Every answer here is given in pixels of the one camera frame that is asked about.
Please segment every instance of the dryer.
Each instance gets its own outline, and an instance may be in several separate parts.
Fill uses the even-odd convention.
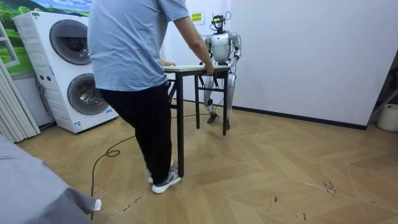
[[[28,12],[14,22],[60,127],[78,133],[118,116],[95,88],[87,17]]]

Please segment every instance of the robot leg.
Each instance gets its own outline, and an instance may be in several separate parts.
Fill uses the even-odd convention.
[[[228,93],[226,96],[226,104],[227,104],[226,128],[227,128],[227,130],[229,130],[231,128],[229,125],[229,119],[230,119],[231,113],[232,113],[232,100],[234,97],[235,82],[236,82],[236,75],[234,73],[230,73],[228,75]]]
[[[214,87],[213,77],[208,77],[206,79],[205,87],[206,88]],[[214,120],[218,117],[218,115],[215,113],[215,110],[214,110],[213,100],[210,98],[210,96],[211,96],[211,90],[205,90],[204,95],[203,95],[203,102],[205,104],[205,108],[206,108],[207,112],[209,112],[209,114],[210,114],[210,118],[207,121],[208,124],[211,124],[212,122],[214,122]]]

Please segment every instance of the light blue t-shirt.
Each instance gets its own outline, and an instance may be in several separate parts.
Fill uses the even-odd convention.
[[[189,13],[185,0],[95,0],[88,50],[96,87],[139,91],[167,81],[159,65],[167,23]]]

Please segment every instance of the humanoid robot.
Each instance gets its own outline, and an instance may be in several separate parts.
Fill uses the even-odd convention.
[[[206,46],[209,50],[210,58],[213,58],[218,65],[229,65],[232,68],[236,66],[236,62],[241,57],[241,38],[235,32],[230,32],[227,30],[223,30],[223,25],[225,21],[229,20],[225,18],[224,15],[221,16],[213,16],[213,20],[211,22],[210,27],[214,26],[216,31],[213,35],[208,36],[205,39]],[[224,99],[224,103],[227,104],[227,123],[226,128],[230,129],[229,118],[231,117],[232,112],[232,100],[235,91],[235,80],[236,74],[235,72],[229,72],[228,74],[228,86],[224,86],[225,89],[228,89],[227,99]],[[205,87],[213,88],[216,79],[213,77],[208,77],[206,80]],[[213,104],[213,100],[210,98],[211,90],[205,90],[204,92],[204,104],[206,110],[210,114],[210,118],[207,121],[208,124],[214,122],[214,120],[218,117],[215,111],[215,107]]]

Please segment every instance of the herringbone parquet floor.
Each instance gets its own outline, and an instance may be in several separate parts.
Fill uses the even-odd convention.
[[[185,114],[193,111],[187,103]],[[186,176],[162,195],[150,191],[135,139],[103,158],[95,223],[398,223],[398,134],[234,111],[224,137],[221,121],[206,119],[196,130],[185,118]],[[175,124],[172,132],[175,143]],[[19,146],[90,194],[95,160],[133,134],[115,119],[77,135],[54,127]]]

